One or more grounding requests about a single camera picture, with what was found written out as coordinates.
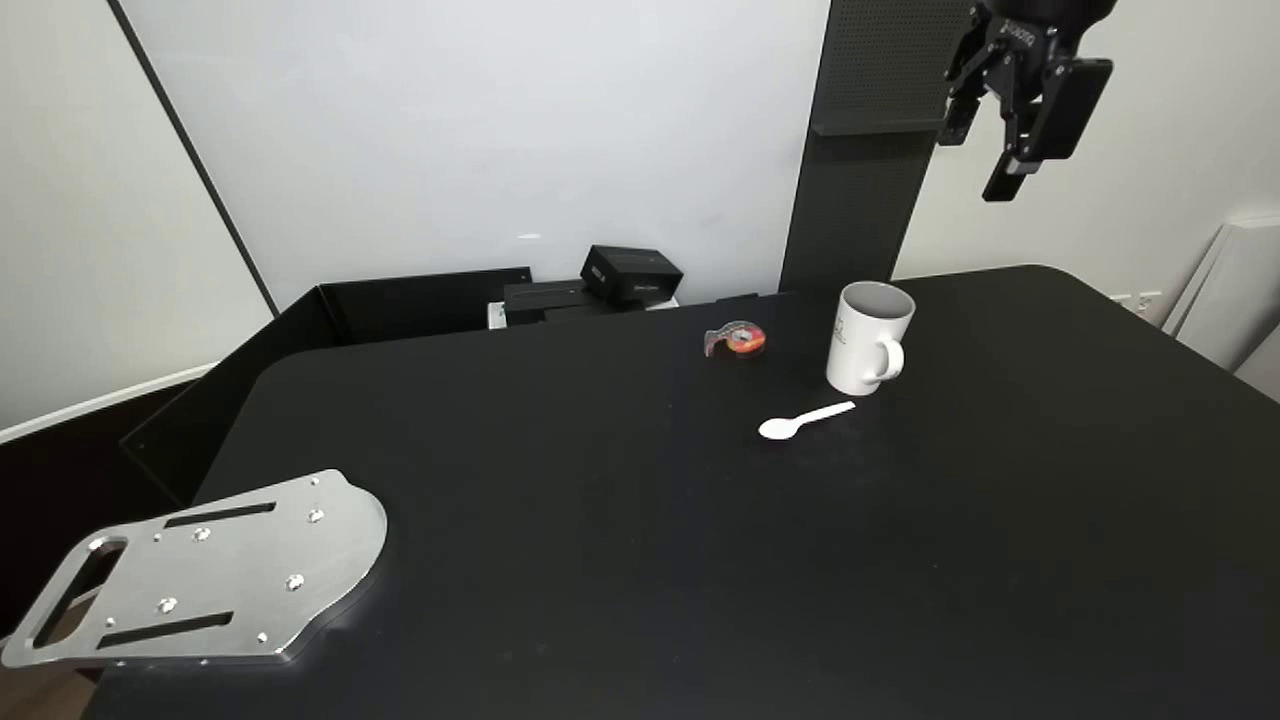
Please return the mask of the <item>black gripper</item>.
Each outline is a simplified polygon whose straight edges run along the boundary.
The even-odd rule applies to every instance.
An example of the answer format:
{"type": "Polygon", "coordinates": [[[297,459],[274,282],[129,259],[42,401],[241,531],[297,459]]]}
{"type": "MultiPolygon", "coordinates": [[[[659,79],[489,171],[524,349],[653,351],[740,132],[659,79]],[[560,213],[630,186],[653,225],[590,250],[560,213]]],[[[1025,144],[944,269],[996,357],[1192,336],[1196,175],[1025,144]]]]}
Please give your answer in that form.
{"type": "Polygon", "coordinates": [[[1004,155],[983,199],[1008,202],[1039,159],[1067,159],[1112,75],[1086,60],[1079,41],[1115,0],[973,0],[969,29],[944,71],[944,144],[964,144],[982,94],[1000,101],[1004,155]]]}

